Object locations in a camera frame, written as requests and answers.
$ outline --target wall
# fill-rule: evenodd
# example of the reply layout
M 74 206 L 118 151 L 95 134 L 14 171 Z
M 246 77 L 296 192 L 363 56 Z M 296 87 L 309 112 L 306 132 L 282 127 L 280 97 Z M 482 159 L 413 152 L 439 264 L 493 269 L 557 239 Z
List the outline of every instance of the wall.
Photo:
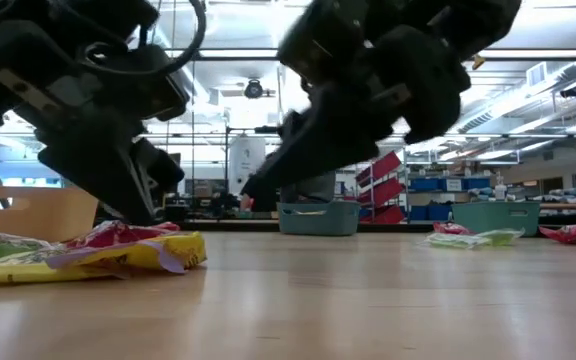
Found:
M 505 183 L 563 177 L 564 187 L 572 187 L 576 174 L 576 147 L 556 148 L 554 159 L 544 161 L 542 156 L 526 159 L 525 163 L 501 171 Z

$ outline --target ceiling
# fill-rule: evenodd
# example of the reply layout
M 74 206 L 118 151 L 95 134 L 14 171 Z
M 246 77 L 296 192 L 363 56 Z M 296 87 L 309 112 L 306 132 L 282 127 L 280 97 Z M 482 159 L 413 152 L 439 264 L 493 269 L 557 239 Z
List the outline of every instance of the ceiling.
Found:
M 155 31 L 167 40 L 171 48 L 186 47 L 190 43 L 195 27 L 194 14 L 190 5 L 186 1 L 151 0 L 151 2 L 161 12 Z M 208 1 L 208 32 L 202 49 L 275 49 L 290 24 L 299 17 L 303 10 L 304 1 Z M 576 48 L 576 0 L 524 1 L 511 33 L 492 48 Z M 486 62 L 477 71 L 469 71 L 473 85 L 470 90 L 462 94 L 464 117 L 498 102 L 511 91 L 520 88 L 525 83 L 526 70 L 536 64 L 536 62 Z M 470 69 L 471 64 L 464 65 Z M 215 101 L 214 96 L 213 99 L 208 97 L 198 99 L 193 107 L 194 113 L 188 112 L 170 123 L 151 122 L 149 129 L 154 133 L 177 130 L 188 133 L 192 131 L 192 127 L 188 124 L 194 120 L 195 132 L 223 132 L 224 119 L 227 118 L 224 114 L 227 109 L 231 114 L 231 121 L 234 116 L 238 117 L 241 119 L 239 123 L 242 127 L 259 126 L 277 121 L 280 110 L 279 96 L 275 94 L 260 101 L 253 101 L 240 95 L 233 95 L 232 90 L 243 89 L 249 79 L 260 79 L 264 88 L 282 91 L 283 107 L 281 110 L 285 112 L 291 107 L 298 107 L 295 104 L 301 104 L 304 101 L 298 82 L 294 79 L 292 81 L 280 80 L 278 69 L 284 71 L 280 68 L 280 64 L 271 60 L 190 63 L 184 70 L 186 74 L 190 74 L 195 85 L 204 89 L 206 94 L 219 94 L 219 100 Z M 294 73 L 291 74 L 291 71 L 286 71 L 286 73 L 286 78 L 296 77 Z M 291 101 L 293 95 L 294 97 L 301 96 L 300 101 Z M 510 114 L 503 114 L 500 118 L 512 115 L 513 118 L 517 118 L 517 121 L 529 122 L 538 119 L 544 112 L 552 111 L 552 108 L 552 101 L 542 98 L 537 105 L 531 102 Z M 496 128 L 489 125 L 486 127 L 487 131 L 494 132 Z M 28 127 L 24 127 L 23 119 L 14 116 L 11 116 L 11 120 L 0 130 L 30 132 Z M 405 131 L 405 123 L 399 127 L 398 131 Z M 25 138 L 18 140 L 28 143 Z M 153 142 L 174 144 L 183 143 L 184 140 L 157 138 L 153 139 Z M 218 144 L 223 143 L 223 139 L 207 138 L 206 142 Z M 400 144 L 401 142 L 393 140 L 393 143 Z

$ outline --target blue plastic bin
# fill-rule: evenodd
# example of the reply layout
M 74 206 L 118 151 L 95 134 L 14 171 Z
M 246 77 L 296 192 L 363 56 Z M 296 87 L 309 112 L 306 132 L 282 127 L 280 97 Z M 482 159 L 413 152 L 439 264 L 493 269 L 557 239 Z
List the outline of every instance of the blue plastic bin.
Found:
M 534 236 L 539 224 L 540 203 L 527 202 L 477 202 L 455 204 L 452 214 L 455 223 L 476 233 L 515 229 L 524 230 L 524 236 Z
M 279 231 L 292 235 L 348 236 L 357 232 L 359 203 L 277 204 Z
M 427 206 L 411 206 L 410 207 L 410 220 L 428 220 L 428 207 Z
M 439 190 L 439 179 L 412 179 L 409 189 L 414 191 Z
M 448 221 L 450 205 L 428 205 L 428 220 Z
M 490 187 L 490 179 L 488 179 L 488 178 L 464 179 L 462 184 L 464 186 L 464 190 L 483 189 L 483 188 Z

